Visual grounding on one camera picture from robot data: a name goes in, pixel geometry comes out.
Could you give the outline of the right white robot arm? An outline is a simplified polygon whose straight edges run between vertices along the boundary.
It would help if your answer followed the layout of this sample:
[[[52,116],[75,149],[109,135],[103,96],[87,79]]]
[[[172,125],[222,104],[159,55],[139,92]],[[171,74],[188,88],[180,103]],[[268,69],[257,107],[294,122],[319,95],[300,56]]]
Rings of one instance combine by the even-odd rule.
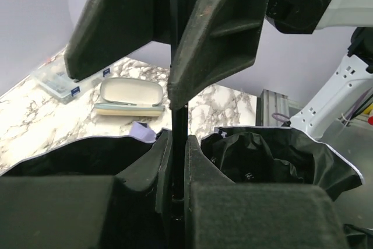
[[[372,87],[372,0],[87,0],[68,75],[84,80],[152,41],[172,48],[174,110],[259,61],[252,91],[306,102],[291,126],[320,138]]]

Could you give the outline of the beige umbrella sleeve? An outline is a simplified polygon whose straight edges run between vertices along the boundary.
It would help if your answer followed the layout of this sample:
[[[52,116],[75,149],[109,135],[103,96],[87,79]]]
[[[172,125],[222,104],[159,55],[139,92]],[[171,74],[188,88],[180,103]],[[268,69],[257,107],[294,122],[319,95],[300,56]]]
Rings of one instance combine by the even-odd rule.
[[[159,117],[165,110],[163,88],[156,82],[135,78],[109,78],[100,86],[97,114],[127,117]]]

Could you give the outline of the lavender umbrella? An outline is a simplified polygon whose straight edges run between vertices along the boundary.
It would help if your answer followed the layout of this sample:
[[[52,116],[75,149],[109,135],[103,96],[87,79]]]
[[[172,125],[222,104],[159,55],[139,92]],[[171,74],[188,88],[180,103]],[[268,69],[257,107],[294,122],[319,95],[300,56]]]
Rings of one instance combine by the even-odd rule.
[[[186,248],[184,172],[190,136],[186,105],[171,112],[172,145],[160,170],[164,178],[156,211],[163,222],[166,248]],[[363,183],[351,163],[291,122],[277,128],[221,127],[198,143],[205,157],[234,183],[314,185],[326,192],[332,204],[342,192]],[[368,235],[366,229],[349,225],[342,225],[342,230],[348,246],[354,235]]]

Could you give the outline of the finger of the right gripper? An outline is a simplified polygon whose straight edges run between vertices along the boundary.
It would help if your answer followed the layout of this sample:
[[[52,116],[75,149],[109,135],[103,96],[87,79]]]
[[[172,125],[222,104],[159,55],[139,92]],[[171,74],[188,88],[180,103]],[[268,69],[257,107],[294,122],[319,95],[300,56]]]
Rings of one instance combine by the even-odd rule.
[[[268,2],[195,1],[168,77],[172,109],[254,64]]]
[[[151,41],[170,43],[169,0],[87,0],[64,59],[81,81]]]

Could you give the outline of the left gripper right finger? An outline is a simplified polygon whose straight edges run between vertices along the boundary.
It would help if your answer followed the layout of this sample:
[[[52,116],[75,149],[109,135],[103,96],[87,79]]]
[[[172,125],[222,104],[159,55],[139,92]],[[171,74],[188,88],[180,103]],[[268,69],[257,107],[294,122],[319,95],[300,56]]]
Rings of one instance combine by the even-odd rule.
[[[314,185],[232,182],[185,148],[186,248],[347,248],[331,199]]]

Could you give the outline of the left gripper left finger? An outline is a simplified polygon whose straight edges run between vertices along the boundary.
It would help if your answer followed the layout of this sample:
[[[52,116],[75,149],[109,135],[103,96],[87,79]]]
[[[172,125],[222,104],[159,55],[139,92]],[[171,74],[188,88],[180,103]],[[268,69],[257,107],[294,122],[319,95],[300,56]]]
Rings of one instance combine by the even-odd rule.
[[[2,248],[166,248],[156,195],[172,136],[88,137],[1,175]]]

